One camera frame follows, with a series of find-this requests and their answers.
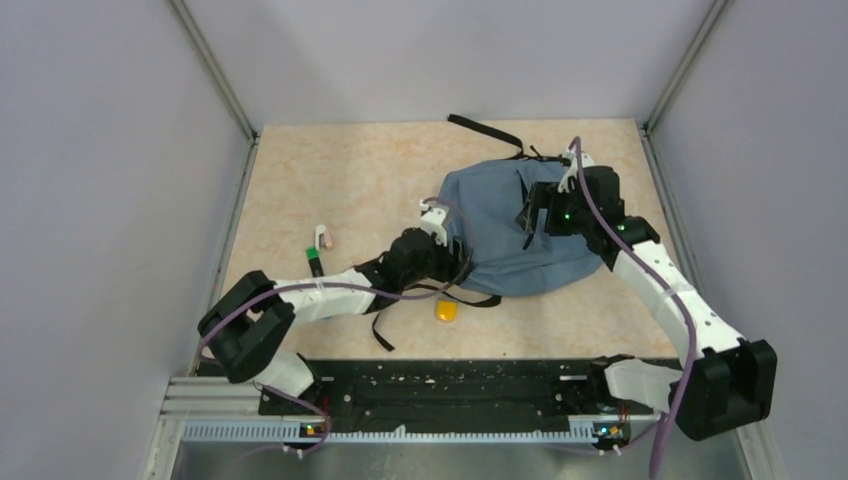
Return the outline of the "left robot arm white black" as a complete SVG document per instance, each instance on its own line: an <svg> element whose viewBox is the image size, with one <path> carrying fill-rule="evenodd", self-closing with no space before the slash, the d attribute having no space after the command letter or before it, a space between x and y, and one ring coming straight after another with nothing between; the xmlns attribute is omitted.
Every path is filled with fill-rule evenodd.
<svg viewBox="0 0 848 480"><path fill-rule="evenodd" d="M232 384L256 382L282 392L297 413L319 404L317 377L299 354L283 349L291 327L339 315L380 312L423 280L457 285L473 268L467 242L446 245L420 228L408 228L378 257L340 274L298 281L272 280L263 271L241 277L201 318L202 347Z"/></svg>

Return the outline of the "blue grey student backpack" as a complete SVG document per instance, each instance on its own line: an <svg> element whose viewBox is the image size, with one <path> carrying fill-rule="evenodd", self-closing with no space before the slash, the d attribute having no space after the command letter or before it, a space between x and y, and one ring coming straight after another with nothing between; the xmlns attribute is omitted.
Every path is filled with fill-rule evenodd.
<svg viewBox="0 0 848 480"><path fill-rule="evenodd" d="M506 297L548 293L594 273L601 260L578 236L552 237L538 231L530 238L515 221L522 205L520 181L529 186L559 183L565 173L561 157L543 156L518 137L466 117L451 114L447 119L517 149L511 157L447 174L439 191L441 199L468 216L453 223L450 234L474 240L474 267L459 286L485 297L467 306L494 308Z"/></svg>

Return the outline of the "orange grey eraser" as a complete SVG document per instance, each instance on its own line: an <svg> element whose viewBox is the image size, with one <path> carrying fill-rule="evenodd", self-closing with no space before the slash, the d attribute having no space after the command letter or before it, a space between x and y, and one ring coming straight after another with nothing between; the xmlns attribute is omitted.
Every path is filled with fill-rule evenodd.
<svg viewBox="0 0 848 480"><path fill-rule="evenodd" d="M454 322L459 309L459 304L452 300L440 299L436 302L435 316L444 323Z"/></svg>

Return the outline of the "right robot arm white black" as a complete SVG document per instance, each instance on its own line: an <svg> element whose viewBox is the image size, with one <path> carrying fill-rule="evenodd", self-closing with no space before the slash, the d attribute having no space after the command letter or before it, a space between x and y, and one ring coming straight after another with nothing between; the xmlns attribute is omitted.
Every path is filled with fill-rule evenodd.
<svg viewBox="0 0 848 480"><path fill-rule="evenodd" d="M777 354L727 324L688 282L660 235L627 214L620 179L609 166L572 168L557 182L521 184L516 221L551 236L578 235L640 298L670 339L680 369L627 355L594 361L589 404L612 412L624 401L666 414L700 441L766 419L771 413Z"/></svg>

